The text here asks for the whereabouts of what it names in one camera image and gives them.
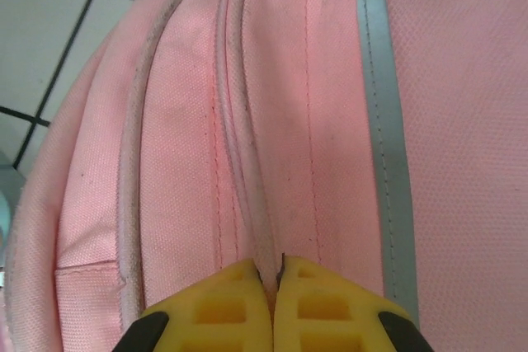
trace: backpack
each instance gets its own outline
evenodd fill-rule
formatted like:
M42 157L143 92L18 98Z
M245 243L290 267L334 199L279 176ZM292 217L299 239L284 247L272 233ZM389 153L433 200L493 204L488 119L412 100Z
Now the backpack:
M7 247L14 350L111 350L244 258L302 256L435 350L528 349L527 0L135 0Z

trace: gray reflective strip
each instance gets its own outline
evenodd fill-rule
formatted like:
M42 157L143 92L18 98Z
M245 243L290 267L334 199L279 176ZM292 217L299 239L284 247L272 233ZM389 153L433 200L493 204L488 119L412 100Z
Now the gray reflective strip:
M385 0L357 0L383 244L385 296L418 324L413 202Z

